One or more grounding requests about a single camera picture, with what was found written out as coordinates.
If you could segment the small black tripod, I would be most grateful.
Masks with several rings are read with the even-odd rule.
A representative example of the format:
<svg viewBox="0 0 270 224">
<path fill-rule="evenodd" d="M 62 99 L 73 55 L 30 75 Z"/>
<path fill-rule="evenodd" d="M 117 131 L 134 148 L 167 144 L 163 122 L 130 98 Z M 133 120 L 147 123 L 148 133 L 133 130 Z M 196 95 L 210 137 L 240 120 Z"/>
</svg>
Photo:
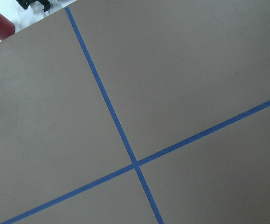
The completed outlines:
<svg viewBox="0 0 270 224">
<path fill-rule="evenodd" d="M 31 5 L 41 4 L 43 11 L 46 12 L 51 8 L 51 3 L 49 0 L 16 0 L 16 2 L 24 9 L 27 10 Z"/>
</svg>

